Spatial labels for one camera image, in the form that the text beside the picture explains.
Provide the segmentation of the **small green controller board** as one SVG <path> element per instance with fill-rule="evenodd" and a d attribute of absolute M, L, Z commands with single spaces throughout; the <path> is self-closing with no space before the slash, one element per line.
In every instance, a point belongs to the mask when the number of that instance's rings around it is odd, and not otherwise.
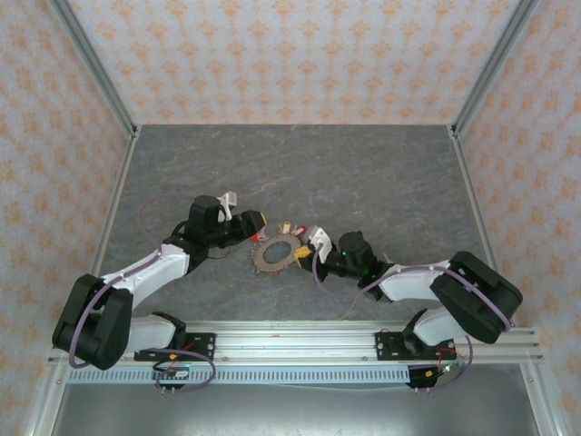
<path fill-rule="evenodd" d="M 190 368 L 188 366 L 153 367 L 154 381 L 180 382 L 188 381 L 189 379 L 190 379 Z"/>
<path fill-rule="evenodd" d="M 444 366 L 433 366 L 428 367 L 426 370 L 423 371 L 423 375 L 427 379 L 437 379 L 440 376 L 444 375 L 447 372 L 450 372 L 456 366 L 455 363 L 448 363 Z"/>

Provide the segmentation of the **grey metal front panel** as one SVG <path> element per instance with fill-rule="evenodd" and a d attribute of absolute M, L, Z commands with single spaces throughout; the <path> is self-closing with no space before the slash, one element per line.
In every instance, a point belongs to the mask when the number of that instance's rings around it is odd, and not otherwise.
<path fill-rule="evenodd" d="M 540 436 L 521 390 L 490 388 L 72 385 L 51 436 Z"/>

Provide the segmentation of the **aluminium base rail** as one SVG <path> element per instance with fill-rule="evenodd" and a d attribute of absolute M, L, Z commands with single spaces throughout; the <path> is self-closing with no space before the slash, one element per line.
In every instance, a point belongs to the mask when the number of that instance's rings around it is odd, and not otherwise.
<path fill-rule="evenodd" d="M 371 365 L 377 359 L 375 333 L 400 331 L 401 323 L 377 321 L 246 322 L 206 321 L 187 324 L 188 332 L 212 332 L 214 361 L 222 365 Z M 533 328 L 514 327 L 494 344 L 463 337 L 454 341 L 462 358 L 474 364 L 543 362 Z"/>

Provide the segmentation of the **aluminium table side rail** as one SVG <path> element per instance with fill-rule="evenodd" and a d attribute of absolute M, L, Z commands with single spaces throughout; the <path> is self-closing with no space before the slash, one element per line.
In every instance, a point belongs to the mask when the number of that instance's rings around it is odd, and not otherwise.
<path fill-rule="evenodd" d="M 497 261 L 478 205 L 476 190 L 468 171 L 467 160 L 462 150 L 458 133 L 451 124 L 447 125 L 447 130 L 458 158 L 458 165 L 476 220 L 486 262 L 492 269 L 496 270 Z M 523 362 L 519 363 L 520 372 L 527 390 L 527 397 L 535 417 L 536 427 L 539 436 L 572 436 L 566 426 L 563 413 L 558 409 L 555 385 L 551 378 L 547 357 L 547 352 L 539 350 L 539 354 L 529 354 Z"/>
<path fill-rule="evenodd" d="M 90 273 L 97 274 L 100 272 L 106 246 L 113 228 L 114 217 L 123 191 L 123 185 L 141 130 L 142 126 L 139 124 L 134 128 L 134 131 L 129 136 L 128 143 L 119 163 L 103 229 L 91 260 Z M 51 349 L 48 357 L 42 359 L 42 364 L 44 375 L 38 384 L 39 391 L 34 397 L 32 410 L 30 411 L 25 426 L 24 436 L 52 435 L 64 397 L 67 378 L 72 370 L 68 363 L 68 354 L 57 349 Z"/>

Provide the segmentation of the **aluminium frame post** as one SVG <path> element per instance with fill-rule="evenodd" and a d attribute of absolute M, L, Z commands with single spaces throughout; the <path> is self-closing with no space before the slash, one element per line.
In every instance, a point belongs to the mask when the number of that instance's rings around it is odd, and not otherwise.
<path fill-rule="evenodd" d="M 137 131 L 137 124 L 133 121 L 128 109 L 117 92 L 110 75 L 107 73 L 97 50 L 90 41 L 88 34 L 74 11 L 69 0 L 47 0 L 60 20 L 66 33 L 71 38 L 75 50 L 81 56 L 97 87 L 113 111 L 113 116 L 122 130 L 133 137 Z"/>
<path fill-rule="evenodd" d="M 507 21 L 507 25 L 497 40 L 490 56 L 484 64 L 478 79 L 462 105 L 455 123 L 448 126 L 452 140 L 459 140 L 468 128 L 478 108 L 484 101 L 490 86 L 494 83 L 498 72 L 507 60 L 517 39 L 526 28 L 540 0 L 518 0 L 517 6 Z"/>

